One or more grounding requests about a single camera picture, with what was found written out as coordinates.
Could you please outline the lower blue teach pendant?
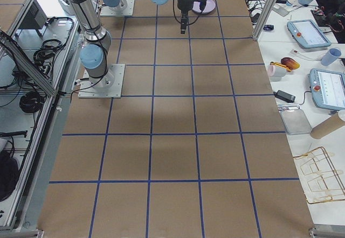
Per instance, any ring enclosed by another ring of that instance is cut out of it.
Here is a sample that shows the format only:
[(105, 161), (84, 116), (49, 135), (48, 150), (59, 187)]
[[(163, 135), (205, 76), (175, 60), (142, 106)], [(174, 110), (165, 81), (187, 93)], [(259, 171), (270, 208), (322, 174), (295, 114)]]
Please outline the lower blue teach pendant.
[(344, 109), (344, 74), (312, 68), (309, 72), (310, 90), (315, 105), (329, 110)]

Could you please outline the upper blue teach pendant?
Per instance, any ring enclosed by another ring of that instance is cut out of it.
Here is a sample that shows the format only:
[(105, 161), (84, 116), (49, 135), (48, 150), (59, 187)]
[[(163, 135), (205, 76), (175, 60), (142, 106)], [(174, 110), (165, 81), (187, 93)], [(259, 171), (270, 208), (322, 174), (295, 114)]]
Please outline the upper blue teach pendant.
[(303, 48), (322, 48), (332, 44), (310, 19), (290, 21), (286, 25), (293, 39)]

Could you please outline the grey control box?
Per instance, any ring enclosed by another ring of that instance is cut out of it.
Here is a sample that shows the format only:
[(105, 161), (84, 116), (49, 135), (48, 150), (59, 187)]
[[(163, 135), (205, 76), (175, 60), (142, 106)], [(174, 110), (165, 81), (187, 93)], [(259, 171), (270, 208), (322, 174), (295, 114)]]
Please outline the grey control box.
[(47, 16), (37, 0), (34, 0), (30, 5), (28, 12), (24, 16), (19, 29), (20, 30), (35, 30), (40, 37), (43, 35), (41, 30), (45, 27)]

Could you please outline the cardboard tube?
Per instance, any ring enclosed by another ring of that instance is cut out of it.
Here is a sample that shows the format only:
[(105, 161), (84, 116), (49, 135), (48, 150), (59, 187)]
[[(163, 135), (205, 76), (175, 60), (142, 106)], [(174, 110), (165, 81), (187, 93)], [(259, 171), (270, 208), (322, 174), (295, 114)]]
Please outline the cardboard tube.
[(315, 139), (321, 139), (333, 131), (344, 126), (344, 110), (339, 110), (328, 119), (315, 126), (310, 135)]

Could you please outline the black power adapter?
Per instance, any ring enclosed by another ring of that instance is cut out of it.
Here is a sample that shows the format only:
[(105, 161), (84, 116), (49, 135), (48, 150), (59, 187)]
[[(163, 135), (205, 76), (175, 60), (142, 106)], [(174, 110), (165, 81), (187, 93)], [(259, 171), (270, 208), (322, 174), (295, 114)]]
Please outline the black power adapter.
[(276, 92), (273, 92), (275, 98), (282, 100), (287, 103), (294, 103), (295, 102), (295, 96), (291, 95), (289, 93), (283, 92), (282, 90), (278, 90)]

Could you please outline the aluminium frame post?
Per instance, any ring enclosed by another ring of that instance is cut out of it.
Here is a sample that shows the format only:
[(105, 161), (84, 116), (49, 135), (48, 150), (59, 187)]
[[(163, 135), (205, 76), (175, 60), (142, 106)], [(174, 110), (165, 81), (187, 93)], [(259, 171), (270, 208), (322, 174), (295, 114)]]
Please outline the aluminium frame post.
[(276, 0), (266, 0), (263, 10), (261, 11), (259, 19), (257, 21), (257, 24), (253, 30), (253, 35), (252, 35), (253, 40), (257, 41), (259, 39), (259, 36), (261, 32), (263, 31), (264, 25), (266, 24), (275, 3), (276, 3)]

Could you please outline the metal tray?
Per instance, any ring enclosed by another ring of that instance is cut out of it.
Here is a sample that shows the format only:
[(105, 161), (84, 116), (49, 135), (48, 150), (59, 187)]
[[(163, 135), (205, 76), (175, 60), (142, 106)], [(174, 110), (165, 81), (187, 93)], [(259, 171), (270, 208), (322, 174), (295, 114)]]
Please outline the metal tray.
[(312, 127), (302, 109), (280, 112), (282, 122), (288, 135), (309, 134)]

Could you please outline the pink mug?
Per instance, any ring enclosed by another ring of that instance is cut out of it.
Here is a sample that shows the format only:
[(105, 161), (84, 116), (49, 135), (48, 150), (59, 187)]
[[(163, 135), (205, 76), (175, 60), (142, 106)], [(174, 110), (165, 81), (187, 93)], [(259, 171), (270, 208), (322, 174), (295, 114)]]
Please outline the pink mug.
[(267, 75), (271, 82), (278, 82), (280, 81), (285, 75), (287, 71), (279, 66), (276, 65), (269, 65), (267, 68)]

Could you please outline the light blue plastic cup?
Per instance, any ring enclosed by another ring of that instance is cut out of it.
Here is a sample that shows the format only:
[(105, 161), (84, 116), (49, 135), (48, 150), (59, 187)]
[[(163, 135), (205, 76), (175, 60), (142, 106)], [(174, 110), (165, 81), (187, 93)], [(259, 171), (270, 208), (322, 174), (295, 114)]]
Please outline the light blue plastic cup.
[(341, 50), (338, 48), (330, 48), (321, 59), (321, 65), (329, 66), (341, 56)]

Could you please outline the blue teach pendant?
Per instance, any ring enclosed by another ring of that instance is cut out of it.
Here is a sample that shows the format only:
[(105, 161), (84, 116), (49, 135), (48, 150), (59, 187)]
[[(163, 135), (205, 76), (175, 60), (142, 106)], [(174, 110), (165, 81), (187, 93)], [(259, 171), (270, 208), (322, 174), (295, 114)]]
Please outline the blue teach pendant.
[(322, 48), (332, 44), (310, 19), (290, 21), (286, 25), (293, 39), (303, 48)]
[(344, 74), (312, 68), (309, 72), (310, 90), (315, 105), (329, 110), (344, 109)]

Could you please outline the lavender plastic plate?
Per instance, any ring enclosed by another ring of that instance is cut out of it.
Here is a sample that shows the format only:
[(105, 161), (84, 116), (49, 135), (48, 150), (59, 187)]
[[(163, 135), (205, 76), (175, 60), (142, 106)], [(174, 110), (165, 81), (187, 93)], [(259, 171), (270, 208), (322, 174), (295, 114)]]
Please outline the lavender plastic plate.
[(207, 15), (212, 13), (216, 8), (214, 0), (207, 0), (203, 11), (201, 11), (201, 2), (194, 2), (192, 11), (199, 15)]

